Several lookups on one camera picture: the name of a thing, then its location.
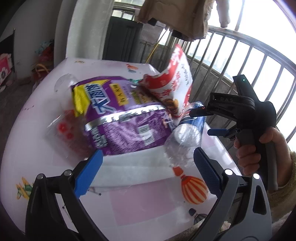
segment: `concrete floor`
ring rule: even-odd
[[[10,130],[23,105],[32,93],[33,83],[14,81],[0,93],[0,166]]]

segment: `human hand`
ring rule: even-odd
[[[277,165],[277,183],[278,186],[284,186],[288,183],[292,174],[292,160],[290,151],[285,137],[277,129],[269,127],[266,132],[259,138],[262,144],[274,142],[276,149],[276,165]],[[254,145],[241,146],[238,139],[234,141],[234,147],[237,150],[236,156],[239,158],[239,165],[243,167],[243,173],[246,176],[256,172],[259,168],[258,162],[261,159],[259,153],[255,153]]]

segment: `orange striped hot air balloon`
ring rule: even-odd
[[[202,179],[186,176],[180,167],[173,167],[173,170],[177,177],[181,177],[182,193],[187,202],[200,204],[207,199],[208,188]]]

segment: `purple plastic package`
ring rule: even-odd
[[[163,145],[174,128],[164,105],[122,77],[83,80],[72,91],[76,115],[84,115],[89,141],[104,155]]]

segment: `blue gripper pad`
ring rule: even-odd
[[[208,129],[207,134],[209,136],[226,136],[229,134],[227,129]]]
[[[103,163],[103,153],[97,150],[89,159],[85,167],[75,180],[74,193],[77,198],[85,195],[94,177]]]
[[[216,195],[217,198],[219,198],[222,192],[222,167],[217,161],[209,159],[201,147],[198,147],[194,150],[193,159],[196,167],[202,175],[202,178],[207,184],[210,193]]]

